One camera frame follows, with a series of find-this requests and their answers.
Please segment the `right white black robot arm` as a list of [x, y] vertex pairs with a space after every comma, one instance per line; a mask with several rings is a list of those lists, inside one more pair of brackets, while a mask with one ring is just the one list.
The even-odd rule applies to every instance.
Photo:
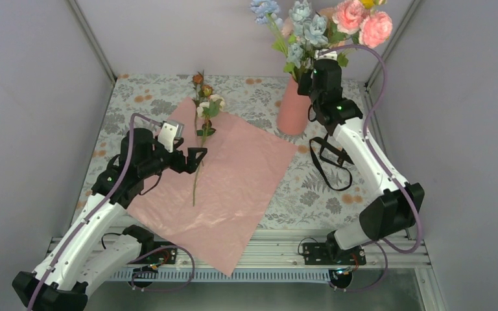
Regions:
[[394, 168], [368, 131], [362, 111], [344, 97], [341, 76], [337, 61], [322, 58], [303, 74], [298, 86], [298, 94], [310, 98], [316, 121], [340, 144], [374, 196], [358, 222], [328, 234], [325, 254], [334, 264], [344, 262], [350, 250], [367, 242], [420, 225], [418, 213], [424, 199], [422, 186], [409, 183]]

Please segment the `orange red flower stem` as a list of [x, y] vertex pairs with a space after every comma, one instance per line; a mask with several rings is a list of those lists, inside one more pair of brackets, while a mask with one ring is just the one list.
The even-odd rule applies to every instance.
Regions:
[[211, 118], [219, 114], [220, 105], [217, 99], [211, 98], [213, 88], [206, 84], [203, 72], [197, 72], [192, 77], [192, 83], [195, 91], [195, 98], [193, 98], [196, 108], [195, 133], [197, 137], [206, 138], [214, 134], [215, 129], [212, 127]]

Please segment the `purple pink wrapping paper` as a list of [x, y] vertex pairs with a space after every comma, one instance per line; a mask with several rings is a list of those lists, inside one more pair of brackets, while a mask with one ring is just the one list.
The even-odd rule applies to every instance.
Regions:
[[231, 275], [294, 157], [294, 143], [240, 116], [244, 104], [226, 99], [212, 118], [198, 173], [166, 170], [145, 182], [128, 214], [225, 275]]

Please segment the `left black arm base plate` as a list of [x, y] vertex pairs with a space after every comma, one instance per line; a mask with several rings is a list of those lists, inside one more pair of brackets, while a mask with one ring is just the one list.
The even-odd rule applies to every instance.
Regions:
[[155, 251], [151, 255], [145, 257], [143, 262], [145, 264], [174, 264], [176, 262], [176, 255], [178, 248], [175, 244], [168, 241], [154, 241], [153, 245], [146, 251], [153, 251], [154, 249], [162, 248], [163, 246], [171, 246], [171, 248], [163, 249], [161, 251]]

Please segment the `light blue peony flower stem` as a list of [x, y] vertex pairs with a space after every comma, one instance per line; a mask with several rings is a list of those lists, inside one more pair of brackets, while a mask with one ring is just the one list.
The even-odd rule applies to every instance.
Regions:
[[313, 66], [315, 51], [329, 46], [326, 35], [329, 20], [314, 11], [308, 1], [295, 1], [289, 9], [289, 17], [293, 20], [294, 32], [285, 38], [288, 53], [284, 71], [298, 82]]

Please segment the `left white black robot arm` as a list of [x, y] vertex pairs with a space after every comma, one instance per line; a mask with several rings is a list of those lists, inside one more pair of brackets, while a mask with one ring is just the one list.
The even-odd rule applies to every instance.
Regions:
[[90, 295], [119, 268], [144, 264], [150, 269], [172, 259], [174, 245], [157, 244], [154, 235], [131, 225], [115, 242], [93, 256], [94, 245], [109, 227], [145, 195], [145, 181], [166, 170], [194, 173], [207, 149], [180, 150], [180, 130], [164, 124], [159, 134], [145, 128], [127, 131], [120, 152], [113, 156], [92, 186], [91, 195], [58, 245], [32, 271], [19, 272], [12, 286], [27, 310], [83, 310]]

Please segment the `bright pink rose flower stem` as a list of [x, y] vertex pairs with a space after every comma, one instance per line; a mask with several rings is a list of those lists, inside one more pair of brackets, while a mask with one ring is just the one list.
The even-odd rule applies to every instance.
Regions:
[[393, 31], [392, 18], [381, 11], [382, 6], [385, 5], [367, 10], [359, 0], [342, 1], [334, 7], [330, 20], [353, 43], [374, 49], [387, 41]]

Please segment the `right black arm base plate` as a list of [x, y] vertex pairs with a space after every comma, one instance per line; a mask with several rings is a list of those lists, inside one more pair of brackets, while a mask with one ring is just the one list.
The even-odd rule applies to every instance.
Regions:
[[366, 253], [361, 246], [343, 250], [325, 242], [307, 242], [300, 246], [299, 253], [310, 266], [366, 265]]

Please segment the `pink cylindrical vase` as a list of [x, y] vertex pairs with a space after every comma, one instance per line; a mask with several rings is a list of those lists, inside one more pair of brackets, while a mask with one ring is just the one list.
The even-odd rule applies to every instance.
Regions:
[[298, 83], [289, 78], [277, 116], [278, 129], [287, 135], [300, 135], [308, 124], [308, 96], [298, 94]]

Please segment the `yellow flower stem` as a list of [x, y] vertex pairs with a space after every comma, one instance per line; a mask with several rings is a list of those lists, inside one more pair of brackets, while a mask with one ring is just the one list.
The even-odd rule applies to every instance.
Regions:
[[372, 8], [374, 8], [376, 6], [385, 5], [388, 1], [387, 0], [360, 0], [360, 2], [363, 4], [365, 9], [371, 10]]

